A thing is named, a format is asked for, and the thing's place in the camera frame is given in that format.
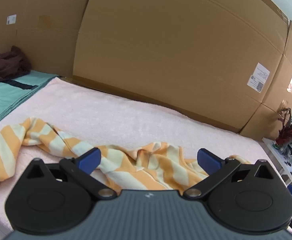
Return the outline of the orange white striped sweater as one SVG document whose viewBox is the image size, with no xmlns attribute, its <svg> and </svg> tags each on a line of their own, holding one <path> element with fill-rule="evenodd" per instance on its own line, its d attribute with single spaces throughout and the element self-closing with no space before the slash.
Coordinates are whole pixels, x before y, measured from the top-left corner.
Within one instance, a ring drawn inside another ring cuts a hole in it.
<svg viewBox="0 0 292 240">
<path fill-rule="evenodd" d="M 15 175 L 21 146 L 38 146 L 55 157 L 82 157 L 93 146 L 38 118 L 7 125 L 0 131 L 0 183 Z M 195 159 L 185 159 L 183 150 L 167 142 L 126 150 L 116 145 L 97 147 L 97 167 L 88 162 L 89 175 L 119 192 L 133 190 L 178 190 L 184 192 L 209 176 Z"/>
</svg>

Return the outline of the pink terry towel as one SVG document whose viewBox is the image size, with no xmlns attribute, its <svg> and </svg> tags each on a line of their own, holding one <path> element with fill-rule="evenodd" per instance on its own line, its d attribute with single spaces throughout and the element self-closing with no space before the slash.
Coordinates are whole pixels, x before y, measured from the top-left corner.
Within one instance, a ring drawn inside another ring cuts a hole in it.
<svg viewBox="0 0 292 240">
<path fill-rule="evenodd" d="M 185 159 L 196 159 L 201 148 L 222 159 L 236 155 L 255 163 L 267 158 L 252 139 L 196 122 L 165 107 L 107 95 L 59 78 L 3 118 L 0 131 L 28 118 L 42 119 L 93 147 L 116 145 L 134 150 L 160 141 L 181 147 Z M 34 158 L 46 163 L 61 159 L 38 146 L 21 146 L 15 175 L 0 183 L 0 223 L 6 228 L 10 228 L 10 223 L 5 214 L 5 200 Z"/>
</svg>

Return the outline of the red leafed potted plant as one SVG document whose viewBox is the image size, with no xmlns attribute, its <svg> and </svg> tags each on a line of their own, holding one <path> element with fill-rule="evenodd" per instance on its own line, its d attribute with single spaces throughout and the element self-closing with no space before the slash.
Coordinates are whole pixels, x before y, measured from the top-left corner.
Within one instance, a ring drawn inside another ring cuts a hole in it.
<svg viewBox="0 0 292 240">
<path fill-rule="evenodd" d="M 276 144 L 283 146 L 292 140 L 292 111 L 290 108 L 284 108 L 280 112 L 278 121 L 281 123 L 281 129 L 276 138 Z"/>
</svg>

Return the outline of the teal folded cloth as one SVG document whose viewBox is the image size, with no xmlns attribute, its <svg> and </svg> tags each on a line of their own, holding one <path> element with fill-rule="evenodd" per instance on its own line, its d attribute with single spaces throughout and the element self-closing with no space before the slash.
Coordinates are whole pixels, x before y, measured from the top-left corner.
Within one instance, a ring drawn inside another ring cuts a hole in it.
<svg viewBox="0 0 292 240">
<path fill-rule="evenodd" d="M 0 82 L 0 121 L 56 77 L 32 70 L 27 75 Z"/>
</svg>

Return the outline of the right cardboard box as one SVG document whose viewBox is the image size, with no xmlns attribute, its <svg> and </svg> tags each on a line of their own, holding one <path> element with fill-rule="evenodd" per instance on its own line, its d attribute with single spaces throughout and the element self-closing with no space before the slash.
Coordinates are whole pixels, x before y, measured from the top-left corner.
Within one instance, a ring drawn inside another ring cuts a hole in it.
<svg viewBox="0 0 292 240">
<path fill-rule="evenodd" d="M 292 21 L 289 24 L 284 52 L 272 82 L 254 115 L 240 135 L 257 141 L 276 139 L 282 128 L 283 110 L 292 110 Z"/>
</svg>

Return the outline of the large centre cardboard box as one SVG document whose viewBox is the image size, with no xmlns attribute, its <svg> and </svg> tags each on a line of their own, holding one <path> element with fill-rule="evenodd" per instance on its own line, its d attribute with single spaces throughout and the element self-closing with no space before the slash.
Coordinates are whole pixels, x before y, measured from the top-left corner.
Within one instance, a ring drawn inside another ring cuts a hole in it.
<svg viewBox="0 0 292 240">
<path fill-rule="evenodd" d="M 89 0 L 73 79 L 239 132 L 263 101 L 287 35 L 271 0 Z"/>
</svg>

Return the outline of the dark brown garment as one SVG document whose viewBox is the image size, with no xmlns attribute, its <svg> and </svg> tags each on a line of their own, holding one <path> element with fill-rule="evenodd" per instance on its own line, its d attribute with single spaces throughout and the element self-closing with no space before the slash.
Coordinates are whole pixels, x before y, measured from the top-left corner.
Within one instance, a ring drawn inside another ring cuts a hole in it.
<svg viewBox="0 0 292 240">
<path fill-rule="evenodd" d="M 20 48 L 12 46 L 10 51 L 0 53 L 0 82 L 27 75 L 31 69 L 29 59 Z"/>
</svg>

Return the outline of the left cardboard box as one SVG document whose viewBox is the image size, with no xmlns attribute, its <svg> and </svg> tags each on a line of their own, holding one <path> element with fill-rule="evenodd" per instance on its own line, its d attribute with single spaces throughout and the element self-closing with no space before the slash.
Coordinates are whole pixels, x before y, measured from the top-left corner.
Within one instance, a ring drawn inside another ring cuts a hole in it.
<svg viewBox="0 0 292 240">
<path fill-rule="evenodd" d="M 88 0 L 0 0 L 0 53 L 20 48 L 40 72 L 71 76 Z"/>
</svg>

